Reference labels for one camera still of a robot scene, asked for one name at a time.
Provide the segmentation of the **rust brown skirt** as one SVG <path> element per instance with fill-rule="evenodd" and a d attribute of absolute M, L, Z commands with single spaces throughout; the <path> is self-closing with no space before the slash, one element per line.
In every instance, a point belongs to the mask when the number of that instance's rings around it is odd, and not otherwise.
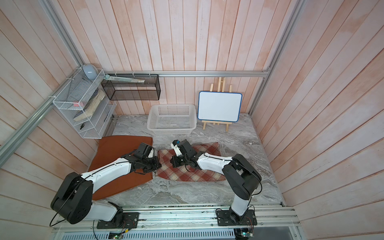
<path fill-rule="evenodd" d="M 99 147 L 89 170 L 103 167 L 119 157 L 136 150 L 141 143 L 153 144 L 153 138 L 144 136 L 109 136 L 99 141 Z M 142 170 L 115 179 L 93 194 L 93 200 L 101 200 L 145 184 L 153 179 L 153 173 L 142 174 Z"/>

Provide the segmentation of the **wooden easel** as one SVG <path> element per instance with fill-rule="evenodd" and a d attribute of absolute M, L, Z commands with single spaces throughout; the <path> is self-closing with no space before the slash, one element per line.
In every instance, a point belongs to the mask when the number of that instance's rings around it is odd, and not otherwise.
<path fill-rule="evenodd" d="M 217 92 L 223 93 L 225 91 L 225 86 L 226 86 L 226 79 L 222 79 L 222 77 L 219 77 Z M 226 125 L 226 132 L 229 131 L 229 126 L 232 124 L 230 122 L 208 121 L 208 120 L 202 120 L 202 123 L 203 123 L 203 130 L 206 129 L 207 123 L 211 123 L 213 125 L 225 124 Z"/>

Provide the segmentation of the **grey computer mouse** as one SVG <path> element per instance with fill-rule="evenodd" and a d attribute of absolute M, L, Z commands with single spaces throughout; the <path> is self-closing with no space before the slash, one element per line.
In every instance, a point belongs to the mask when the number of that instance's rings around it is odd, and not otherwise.
<path fill-rule="evenodd" d="M 94 65 L 92 65 L 92 64 L 83 65 L 82 69 L 83 69 L 86 77 L 90 81 L 94 81 L 97 78 L 98 74 L 99 74 L 97 68 Z"/>

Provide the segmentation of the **aluminium rail frame front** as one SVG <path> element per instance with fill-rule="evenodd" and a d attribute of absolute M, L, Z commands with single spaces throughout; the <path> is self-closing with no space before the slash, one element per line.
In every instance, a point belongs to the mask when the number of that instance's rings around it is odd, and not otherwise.
<path fill-rule="evenodd" d="M 304 240 L 295 210 L 281 203 L 256 203 L 250 215 L 236 225 L 221 216 L 227 205 L 128 207 L 138 214 L 125 227 L 100 229 L 97 222 L 54 227 L 53 240 Z"/>

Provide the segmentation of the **white plastic basket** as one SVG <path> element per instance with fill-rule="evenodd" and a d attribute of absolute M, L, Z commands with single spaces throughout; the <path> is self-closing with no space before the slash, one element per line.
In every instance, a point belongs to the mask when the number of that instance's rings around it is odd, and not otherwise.
<path fill-rule="evenodd" d="M 191 104 L 154 105 L 147 128 L 156 135 L 189 135 L 197 127 L 196 107 Z"/>

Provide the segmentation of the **worn book on shelf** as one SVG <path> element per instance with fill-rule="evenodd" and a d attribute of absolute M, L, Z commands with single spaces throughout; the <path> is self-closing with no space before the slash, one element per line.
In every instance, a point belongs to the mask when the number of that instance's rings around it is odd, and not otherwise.
<path fill-rule="evenodd" d="M 106 94 L 104 91 L 96 89 L 84 109 L 82 111 L 78 111 L 78 113 L 75 115 L 74 121 L 78 122 L 90 118 L 96 111 L 101 101 L 105 98 L 105 96 Z"/>

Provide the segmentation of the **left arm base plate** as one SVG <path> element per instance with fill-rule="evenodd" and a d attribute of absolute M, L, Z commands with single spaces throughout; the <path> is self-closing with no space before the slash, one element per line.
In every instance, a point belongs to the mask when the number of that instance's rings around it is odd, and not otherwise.
<path fill-rule="evenodd" d="M 139 212 L 117 213 L 109 222 L 99 220 L 97 229 L 135 229 L 138 225 Z"/>

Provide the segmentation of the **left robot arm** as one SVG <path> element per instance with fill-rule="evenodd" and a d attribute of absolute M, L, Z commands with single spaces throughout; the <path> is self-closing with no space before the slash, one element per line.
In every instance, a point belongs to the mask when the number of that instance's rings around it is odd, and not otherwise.
<path fill-rule="evenodd" d="M 98 221 L 99 229 L 126 228 L 128 223 L 134 224 L 137 218 L 129 220 L 116 204 L 96 203 L 93 194 L 122 176 L 137 173 L 138 170 L 145 175 L 160 167 L 154 148 L 141 143 L 138 149 L 96 170 L 68 174 L 51 202 L 51 209 L 73 225 L 85 220 Z"/>

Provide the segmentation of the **light green flat ruler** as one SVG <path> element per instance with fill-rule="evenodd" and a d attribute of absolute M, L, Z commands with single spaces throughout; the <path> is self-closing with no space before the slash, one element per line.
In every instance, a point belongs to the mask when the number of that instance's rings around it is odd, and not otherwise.
<path fill-rule="evenodd" d="M 145 82 L 145 80 L 142 80 L 142 79 L 134 79 L 134 78 L 128 78 L 128 77 L 117 77 L 117 76 L 111 76 L 111 75 L 105 75 L 104 80 L 121 82 L 121 83 L 144 83 Z"/>

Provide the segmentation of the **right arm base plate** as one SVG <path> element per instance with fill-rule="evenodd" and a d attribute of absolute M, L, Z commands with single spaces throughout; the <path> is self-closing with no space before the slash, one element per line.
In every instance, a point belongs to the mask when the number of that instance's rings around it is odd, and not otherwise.
<path fill-rule="evenodd" d="M 257 220 L 254 210 L 248 209 L 243 216 L 238 216 L 232 210 L 215 210 L 219 226 L 256 226 Z"/>

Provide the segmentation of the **red plaid skirt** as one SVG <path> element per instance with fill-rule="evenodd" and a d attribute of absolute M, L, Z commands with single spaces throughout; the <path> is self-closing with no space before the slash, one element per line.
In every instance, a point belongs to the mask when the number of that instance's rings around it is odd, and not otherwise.
<path fill-rule="evenodd" d="M 173 149 L 158 151 L 158 159 L 162 165 L 156 170 L 158 177 L 176 182 L 220 182 L 226 180 L 224 175 L 209 170 L 198 170 L 190 166 L 187 166 L 187 169 L 185 166 L 174 168 L 171 163 L 171 158 L 174 155 Z"/>

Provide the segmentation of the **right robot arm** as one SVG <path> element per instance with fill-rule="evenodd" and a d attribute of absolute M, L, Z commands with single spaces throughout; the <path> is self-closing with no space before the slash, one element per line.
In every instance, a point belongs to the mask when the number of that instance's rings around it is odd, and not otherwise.
<path fill-rule="evenodd" d="M 174 168 L 190 166 L 224 175 L 235 193 L 230 207 L 231 215 L 242 218 L 246 214 L 254 191 L 262 186 L 262 177 L 244 156 L 236 154 L 233 157 L 220 157 L 196 152 L 187 140 L 175 140 L 171 147 L 176 153 L 171 159 Z"/>

